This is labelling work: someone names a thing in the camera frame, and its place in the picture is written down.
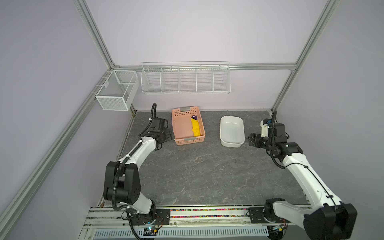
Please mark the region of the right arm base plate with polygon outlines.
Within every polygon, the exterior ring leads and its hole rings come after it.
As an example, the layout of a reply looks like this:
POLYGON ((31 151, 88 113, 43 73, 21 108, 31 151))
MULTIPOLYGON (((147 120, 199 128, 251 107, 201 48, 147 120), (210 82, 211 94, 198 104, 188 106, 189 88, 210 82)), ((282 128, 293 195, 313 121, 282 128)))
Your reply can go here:
POLYGON ((264 207, 248 208, 246 216, 250 218, 252 224, 289 224, 290 222, 276 217, 268 219, 264 213, 264 207))

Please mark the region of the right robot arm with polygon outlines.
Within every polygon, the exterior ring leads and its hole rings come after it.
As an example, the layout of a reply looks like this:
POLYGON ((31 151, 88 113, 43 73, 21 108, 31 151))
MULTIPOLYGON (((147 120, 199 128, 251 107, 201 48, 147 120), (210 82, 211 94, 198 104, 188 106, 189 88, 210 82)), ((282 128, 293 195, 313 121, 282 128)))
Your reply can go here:
POLYGON ((352 236, 358 216, 352 204, 345 204, 312 168, 301 147, 289 142, 285 125, 277 123, 277 111, 261 121, 261 134, 250 134, 249 144, 264 149, 273 163, 294 176, 311 207, 290 204, 282 198, 265 201, 261 216, 268 223, 282 220, 303 229, 311 240, 347 240, 352 236))

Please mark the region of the yellow paper napkin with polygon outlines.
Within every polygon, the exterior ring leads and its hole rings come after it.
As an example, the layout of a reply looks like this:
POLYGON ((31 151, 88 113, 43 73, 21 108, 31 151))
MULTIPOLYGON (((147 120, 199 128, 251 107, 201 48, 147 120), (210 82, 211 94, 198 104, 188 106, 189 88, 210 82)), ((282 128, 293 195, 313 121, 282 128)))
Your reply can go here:
POLYGON ((199 121, 191 118, 191 123, 194 136, 199 137, 201 135, 199 121))

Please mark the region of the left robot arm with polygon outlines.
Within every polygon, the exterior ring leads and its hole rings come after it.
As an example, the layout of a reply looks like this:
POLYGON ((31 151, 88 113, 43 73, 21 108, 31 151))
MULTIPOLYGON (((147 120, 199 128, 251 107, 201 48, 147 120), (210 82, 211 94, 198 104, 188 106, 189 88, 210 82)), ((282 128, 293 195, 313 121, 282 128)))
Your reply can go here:
POLYGON ((141 191, 139 170, 150 153, 171 140, 168 126, 168 120, 157 117, 157 104, 153 103, 149 123, 139 133, 138 142, 124 157, 106 166, 103 198, 112 203, 114 211, 125 210, 129 221, 134 217, 145 225, 156 222, 156 205, 141 191))

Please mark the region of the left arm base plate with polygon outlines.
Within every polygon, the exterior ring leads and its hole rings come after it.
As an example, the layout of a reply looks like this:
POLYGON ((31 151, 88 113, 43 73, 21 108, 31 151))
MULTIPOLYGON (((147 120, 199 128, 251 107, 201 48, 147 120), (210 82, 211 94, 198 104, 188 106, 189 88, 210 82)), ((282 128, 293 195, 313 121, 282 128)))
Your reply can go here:
POLYGON ((148 214, 136 214, 130 216, 133 226, 169 225, 171 218, 170 209, 150 210, 148 214))

